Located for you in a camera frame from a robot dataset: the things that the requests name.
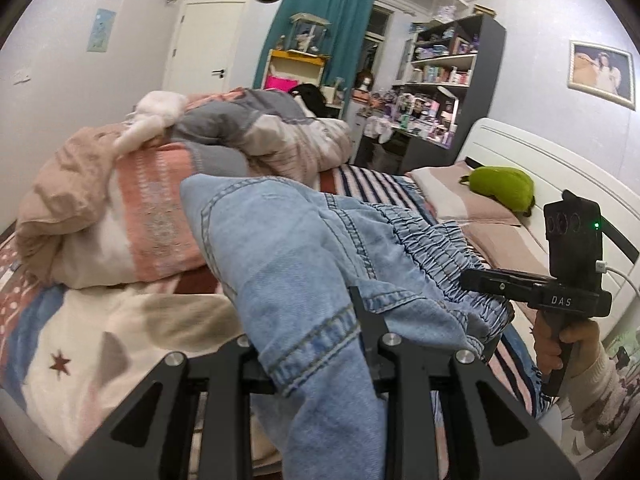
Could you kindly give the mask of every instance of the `door frame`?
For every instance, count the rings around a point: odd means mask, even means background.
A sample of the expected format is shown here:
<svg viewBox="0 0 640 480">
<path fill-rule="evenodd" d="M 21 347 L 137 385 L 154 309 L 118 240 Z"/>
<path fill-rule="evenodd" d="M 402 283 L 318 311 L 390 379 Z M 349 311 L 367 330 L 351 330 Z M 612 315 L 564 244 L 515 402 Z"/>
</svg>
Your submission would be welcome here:
<svg viewBox="0 0 640 480">
<path fill-rule="evenodd" d="M 180 12 L 178 13 L 178 16 L 175 20 L 174 32 L 172 33 L 172 36 L 171 36 L 169 52 L 167 53 L 166 63 L 164 64 L 164 75 L 162 76 L 163 90 L 166 87 L 167 83 L 169 82 L 169 74 L 171 73 L 172 64 L 174 62 L 173 52 L 174 52 L 174 48 L 176 48 L 176 45 L 178 43 L 178 38 L 180 38 L 180 26 L 182 25 L 182 17 L 186 13 L 187 6 L 194 5 L 194 4 L 242 4 L 242 11 L 240 12 L 239 27 L 236 30 L 236 36 L 232 40 L 232 49 L 234 52 L 237 53 L 238 43 L 240 40 L 240 35 L 242 33 L 242 22 L 244 22 L 245 15 L 249 7 L 249 5 L 247 5 L 248 2 L 249 0 L 184 0 L 182 2 L 182 5 L 180 6 Z M 228 66 L 228 69 L 226 70 L 227 77 L 225 77 L 225 81 L 222 85 L 223 92 L 227 92 L 229 90 L 228 84 L 227 84 L 228 76 L 231 74 L 231 71 L 233 70 L 235 60 L 236 60 L 236 56 L 233 56 L 232 59 L 229 61 L 229 66 Z"/>
</svg>

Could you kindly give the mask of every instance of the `wall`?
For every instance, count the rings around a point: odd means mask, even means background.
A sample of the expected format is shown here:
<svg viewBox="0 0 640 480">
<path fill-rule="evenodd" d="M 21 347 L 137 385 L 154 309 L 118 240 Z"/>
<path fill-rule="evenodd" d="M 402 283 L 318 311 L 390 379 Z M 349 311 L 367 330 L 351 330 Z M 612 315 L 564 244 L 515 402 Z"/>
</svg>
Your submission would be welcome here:
<svg viewBox="0 0 640 480">
<path fill-rule="evenodd" d="M 639 113 L 567 88 L 570 40 L 640 56 L 605 0 L 471 0 L 507 30 L 489 117 L 545 137 L 594 162 L 640 194 Z"/>
<path fill-rule="evenodd" d="M 264 40 L 280 7 L 279 2 L 262 4 L 257 0 L 247 1 L 248 9 L 241 25 L 238 51 L 228 79 L 228 88 L 252 86 Z M 390 41 L 388 44 L 385 43 L 383 48 L 383 58 L 376 81 L 378 88 L 382 82 L 388 88 L 396 78 L 404 41 L 409 37 L 409 24 L 412 21 L 423 19 L 425 11 L 405 0 L 376 0 L 376 4 L 382 4 L 382 6 L 394 10 L 394 15 L 388 25 L 387 37 L 390 38 Z M 403 10 L 411 10 L 417 17 L 414 18 Z"/>
<path fill-rule="evenodd" d="M 104 54 L 86 52 L 99 7 L 118 13 Z M 0 50 L 0 231 L 69 135 L 121 121 L 161 87 L 178 8 L 166 0 L 31 3 Z M 17 72 L 31 81 L 14 85 Z"/>
</svg>

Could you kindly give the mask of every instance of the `green plush toy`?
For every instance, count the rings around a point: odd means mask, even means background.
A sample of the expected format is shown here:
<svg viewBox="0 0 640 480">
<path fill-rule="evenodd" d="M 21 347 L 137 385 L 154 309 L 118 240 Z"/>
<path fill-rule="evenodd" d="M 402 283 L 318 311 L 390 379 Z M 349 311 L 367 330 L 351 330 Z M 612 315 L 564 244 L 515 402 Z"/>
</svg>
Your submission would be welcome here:
<svg viewBox="0 0 640 480">
<path fill-rule="evenodd" d="M 536 205 L 531 177 L 516 168 L 482 166 L 462 177 L 460 182 L 468 182 L 471 191 L 496 199 L 514 213 L 531 216 Z"/>
</svg>

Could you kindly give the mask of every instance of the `sweater sleeve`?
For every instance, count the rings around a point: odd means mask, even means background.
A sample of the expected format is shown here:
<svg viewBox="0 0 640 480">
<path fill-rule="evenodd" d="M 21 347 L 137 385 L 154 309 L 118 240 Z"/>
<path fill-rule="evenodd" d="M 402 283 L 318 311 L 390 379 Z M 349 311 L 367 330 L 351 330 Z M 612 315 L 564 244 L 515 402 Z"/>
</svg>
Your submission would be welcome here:
<svg viewBox="0 0 640 480">
<path fill-rule="evenodd" d="M 615 363 L 600 345 L 596 362 L 568 384 L 574 410 L 572 428 L 584 434 L 586 445 L 598 451 L 612 440 L 631 408 L 640 402 L 640 377 L 618 375 Z"/>
</svg>

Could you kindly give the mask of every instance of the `denim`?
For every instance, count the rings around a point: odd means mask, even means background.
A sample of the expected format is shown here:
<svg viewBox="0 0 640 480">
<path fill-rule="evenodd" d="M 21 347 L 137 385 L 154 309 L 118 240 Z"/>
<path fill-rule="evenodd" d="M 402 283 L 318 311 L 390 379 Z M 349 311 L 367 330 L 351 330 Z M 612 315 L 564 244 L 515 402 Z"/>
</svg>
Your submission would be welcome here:
<svg viewBox="0 0 640 480">
<path fill-rule="evenodd" d="M 287 480 L 383 477 L 385 401 L 360 349 L 348 286 L 389 329 L 480 355 L 508 302 L 463 292 L 481 268 L 453 222 L 315 192 L 278 177 L 195 175 L 180 195 L 194 238 L 278 389 L 252 407 Z"/>
</svg>

